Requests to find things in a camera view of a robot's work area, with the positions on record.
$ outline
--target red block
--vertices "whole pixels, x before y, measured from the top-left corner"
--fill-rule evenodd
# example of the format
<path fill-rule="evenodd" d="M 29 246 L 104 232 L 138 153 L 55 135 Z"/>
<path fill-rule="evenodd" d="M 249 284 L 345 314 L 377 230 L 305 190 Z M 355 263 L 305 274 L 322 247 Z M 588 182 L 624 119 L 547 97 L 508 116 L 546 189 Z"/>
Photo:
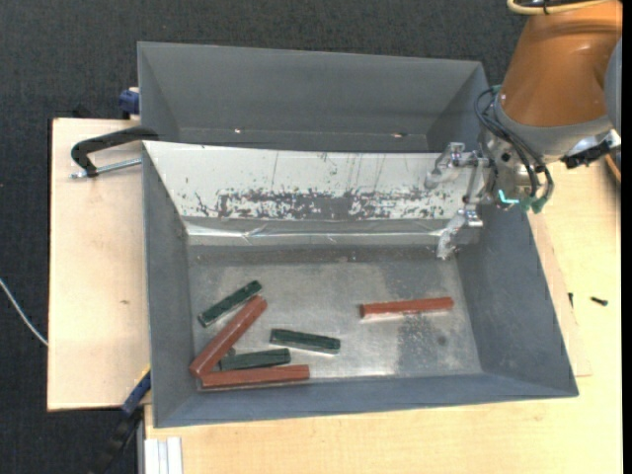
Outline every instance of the red block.
<path fill-rule="evenodd" d="M 414 300 L 399 300 L 396 302 L 376 302 L 363 304 L 359 307 L 359 314 L 362 318 L 373 314 L 392 313 L 417 313 L 426 311 L 437 311 L 441 309 L 451 309 L 454 300 L 449 296 L 440 298 L 416 298 Z"/>
<path fill-rule="evenodd" d="M 195 377 L 202 377 L 203 374 L 210 372 L 267 307 L 268 302 L 264 297 L 252 297 L 191 362 L 189 372 Z"/>
<path fill-rule="evenodd" d="M 230 388 L 266 383 L 288 383 L 309 379 L 308 365 L 283 365 L 209 372 L 200 378 L 202 388 Z"/>

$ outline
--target wooden stick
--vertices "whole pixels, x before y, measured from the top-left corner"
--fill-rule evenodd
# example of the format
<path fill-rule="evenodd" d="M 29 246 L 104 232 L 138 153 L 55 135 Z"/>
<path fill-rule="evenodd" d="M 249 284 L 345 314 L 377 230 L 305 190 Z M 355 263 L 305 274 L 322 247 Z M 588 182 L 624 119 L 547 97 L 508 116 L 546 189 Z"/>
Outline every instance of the wooden stick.
<path fill-rule="evenodd" d="M 399 300 L 396 302 L 376 302 L 363 304 L 359 307 L 359 315 L 364 318 L 371 314 L 416 313 L 451 309 L 454 300 L 449 296 L 440 298 L 417 298 L 414 300 Z"/>
<path fill-rule="evenodd" d="M 230 388 L 265 383 L 288 383 L 309 379 L 308 365 L 283 365 L 265 368 L 245 368 L 209 372 L 200 378 L 201 387 Z"/>

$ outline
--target small black object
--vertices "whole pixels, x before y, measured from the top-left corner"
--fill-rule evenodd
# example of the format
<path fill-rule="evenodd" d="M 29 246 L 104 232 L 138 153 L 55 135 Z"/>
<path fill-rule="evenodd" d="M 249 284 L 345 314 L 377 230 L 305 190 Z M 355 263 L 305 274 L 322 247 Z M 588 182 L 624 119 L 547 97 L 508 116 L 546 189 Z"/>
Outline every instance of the small black object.
<path fill-rule="evenodd" d="M 208 327 L 215 323 L 221 316 L 237 307 L 239 304 L 244 303 L 249 298 L 252 298 L 262 289 L 261 284 L 257 280 L 253 280 L 246 284 L 243 288 L 238 289 L 232 295 L 220 300 L 214 305 L 211 305 L 204 312 L 197 316 L 197 320 L 203 327 Z"/>
<path fill-rule="evenodd" d="M 290 330 L 273 329 L 270 343 L 329 355 L 335 355 L 340 351 L 339 339 Z"/>
<path fill-rule="evenodd" d="M 596 302 L 597 304 L 601 304 L 601 305 L 602 305 L 602 306 L 604 306 L 604 307 L 605 307 L 606 305 L 608 305 L 608 301 L 607 301 L 607 300 L 603 300 L 602 298 L 597 298 L 597 297 L 595 297 L 595 296 L 592 296 L 592 297 L 591 297 L 591 300 L 592 300 L 593 302 Z"/>
<path fill-rule="evenodd" d="M 242 368 L 272 367 L 291 362 L 288 348 L 264 352 L 243 353 L 225 356 L 219 363 L 221 370 L 241 370 Z"/>

